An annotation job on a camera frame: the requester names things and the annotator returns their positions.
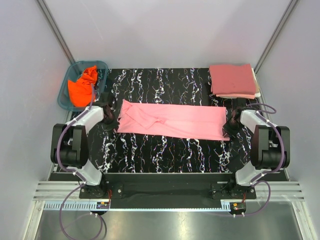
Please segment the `pink t-shirt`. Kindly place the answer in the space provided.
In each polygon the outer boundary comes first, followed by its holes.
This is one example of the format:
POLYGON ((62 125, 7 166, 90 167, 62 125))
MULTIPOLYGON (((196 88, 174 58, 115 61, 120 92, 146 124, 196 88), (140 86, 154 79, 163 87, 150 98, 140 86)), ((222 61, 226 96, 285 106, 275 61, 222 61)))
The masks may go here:
POLYGON ((223 136, 226 108, 122 102, 118 133, 229 141, 223 136))

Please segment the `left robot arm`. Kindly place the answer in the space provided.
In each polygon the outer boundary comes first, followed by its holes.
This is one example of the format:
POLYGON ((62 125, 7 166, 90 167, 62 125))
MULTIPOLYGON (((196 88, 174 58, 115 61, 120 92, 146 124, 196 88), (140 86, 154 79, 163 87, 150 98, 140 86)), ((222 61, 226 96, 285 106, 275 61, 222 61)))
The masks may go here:
POLYGON ((109 197, 106 177, 89 160, 88 133, 98 123, 108 130, 118 128, 118 121, 111 104, 88 106, 67 123, 57 123, 52 129, 50 160, 67 173, 82 181, 80 189, 95 198, 109 197))

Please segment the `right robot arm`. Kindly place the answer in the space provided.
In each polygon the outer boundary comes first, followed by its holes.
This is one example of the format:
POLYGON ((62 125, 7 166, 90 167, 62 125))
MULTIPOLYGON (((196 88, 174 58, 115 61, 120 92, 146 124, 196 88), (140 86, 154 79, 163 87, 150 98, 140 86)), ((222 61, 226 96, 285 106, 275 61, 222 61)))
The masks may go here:
POLYGON ((253 190, 265 175, 287 168, 291 160, 291 133, 287 126, 272 123, 259 110, 238 107, 224 124, 222 133, 234 139, 243 127, 253 133, 250 161, 233 174, 222 190, 235 199, 253 190))

